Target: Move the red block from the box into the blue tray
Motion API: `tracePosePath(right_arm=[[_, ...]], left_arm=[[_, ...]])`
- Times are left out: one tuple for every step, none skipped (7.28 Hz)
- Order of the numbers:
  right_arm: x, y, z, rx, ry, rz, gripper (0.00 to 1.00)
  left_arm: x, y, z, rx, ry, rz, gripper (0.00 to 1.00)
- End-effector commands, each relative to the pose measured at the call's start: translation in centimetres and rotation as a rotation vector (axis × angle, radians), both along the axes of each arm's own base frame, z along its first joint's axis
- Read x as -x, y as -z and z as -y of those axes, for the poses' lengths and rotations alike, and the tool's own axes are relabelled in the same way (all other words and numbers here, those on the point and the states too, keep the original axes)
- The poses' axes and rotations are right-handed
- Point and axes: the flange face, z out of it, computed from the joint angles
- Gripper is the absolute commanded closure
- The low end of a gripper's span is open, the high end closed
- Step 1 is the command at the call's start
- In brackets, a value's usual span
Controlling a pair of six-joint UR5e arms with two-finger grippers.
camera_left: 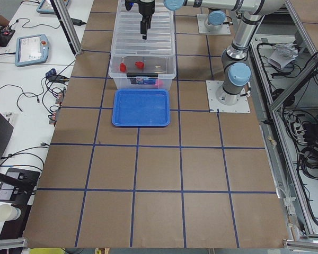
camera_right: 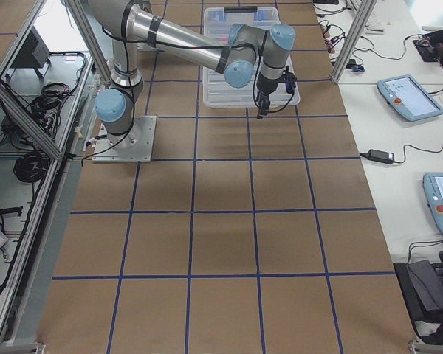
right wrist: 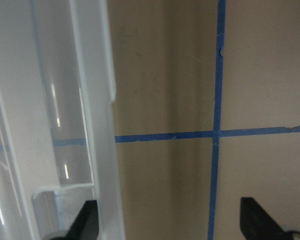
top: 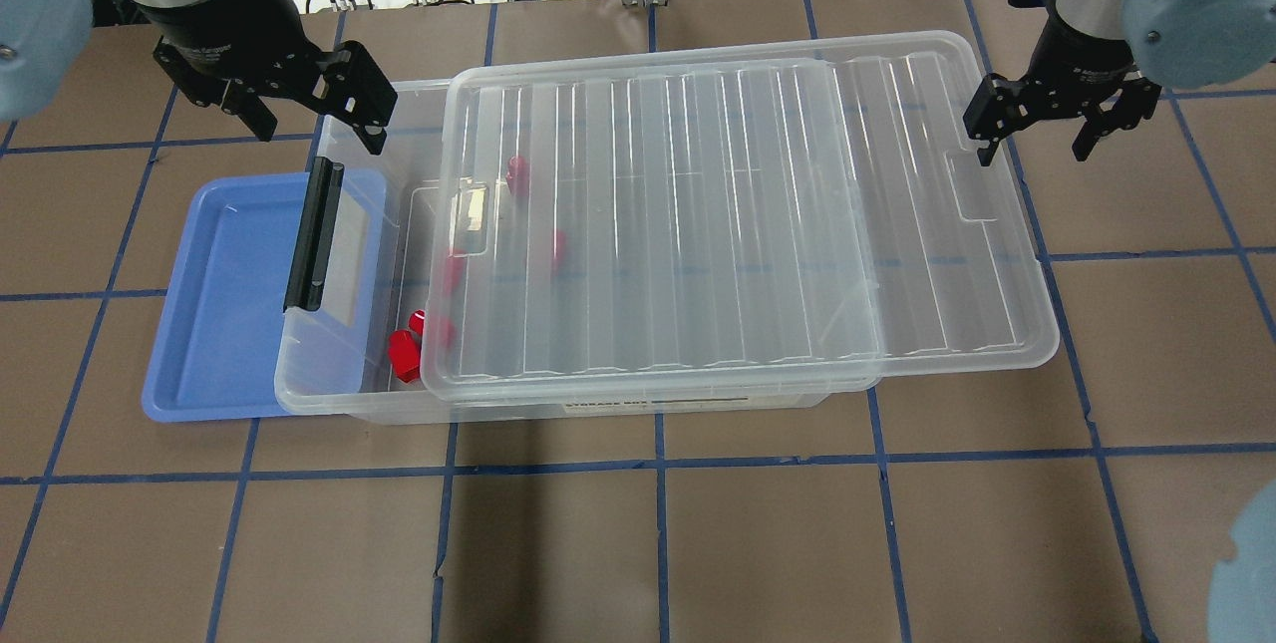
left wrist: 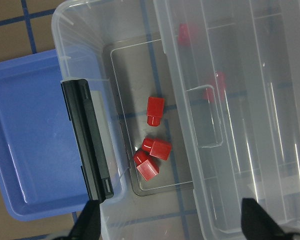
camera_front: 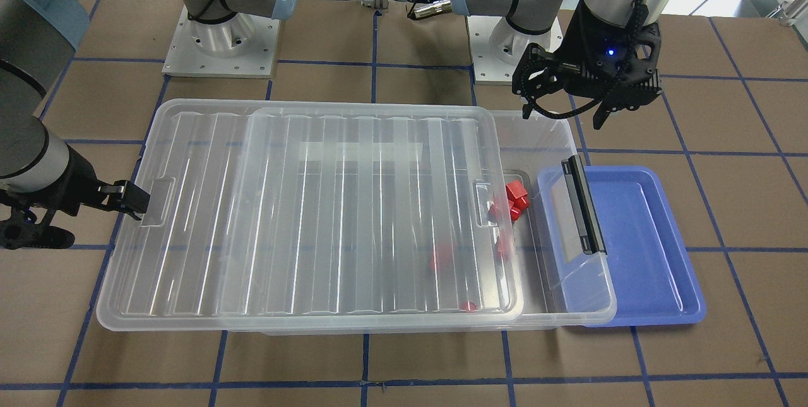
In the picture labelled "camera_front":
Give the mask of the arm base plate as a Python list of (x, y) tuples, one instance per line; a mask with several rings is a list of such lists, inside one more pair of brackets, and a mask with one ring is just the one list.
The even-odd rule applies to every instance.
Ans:
[(206, 25), (182, 9), (162, 73), (172, 77), (271, 79), (281, 21), (239, 13)]
[(540, 35), (517, 32), (504, 17), (468, 16), (466, 22), (474, 81), (480, 85), (509, 86), (528, 44), (537, 43), (552, 52), (563, 39), (558, 18)]

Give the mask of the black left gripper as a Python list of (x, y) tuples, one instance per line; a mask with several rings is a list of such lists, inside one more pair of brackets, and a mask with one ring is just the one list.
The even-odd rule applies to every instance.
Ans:
[(511, 80), (511, 91), (521, 97), (522, 119), (545, 116), (538, 100), (559, 90), (597, 101), (595, 130), (620, 110), (654, 102), (663, 93), (657, 68), (662, 39), (658, 23), (645, 23), (648, 15), (646, 6), (630, 7), (626, 27), (618, 27), (578, 6), (555, 51), (528, 44)]

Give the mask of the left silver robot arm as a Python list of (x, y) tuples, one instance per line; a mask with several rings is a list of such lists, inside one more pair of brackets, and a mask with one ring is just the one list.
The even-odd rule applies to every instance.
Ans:
[[(451, 0), (463, 16), (502, 16), (514, 32), (551, 30), (563, 0)], [(571, 119), (594, 110), (600, 130), (611, 114), (654, 102), (662, 93), (658, 17), (669, 0), (579, 0), (559, 47), (522, 48), (511, 91), (523, 117)]]

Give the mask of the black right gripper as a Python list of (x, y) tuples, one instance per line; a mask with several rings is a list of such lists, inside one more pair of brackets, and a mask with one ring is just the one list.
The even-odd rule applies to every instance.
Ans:
[(102, 184), (86, 158), (73, 148), (68, 154), (66, 170), (45, 188), (29, 193), (2, 189), (2, 204), (11, 208), (1, 223), (3, 249), (68, 249), (75, 235), (53, 226), (53, 217), (58, 212), (76, 216), (83, 206), (142, 220), (149, 208), (149, 193), (130, 180)]

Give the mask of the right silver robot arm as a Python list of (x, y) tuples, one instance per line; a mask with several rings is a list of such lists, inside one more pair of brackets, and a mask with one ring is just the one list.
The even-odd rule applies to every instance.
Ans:
[[(165, 73), (261, 77), (271, 73), (278, 21), (298, 0), (184, 0)], [(35, 117), (35, 109), (73, 58), (89, 27), (78, 0), (2, 0), (2, 204), (4, 249), (67, 249), (58, 212), (82, 206), (141, 220), (150, 195), (130, 180), (106, 183), (92, 164)]]

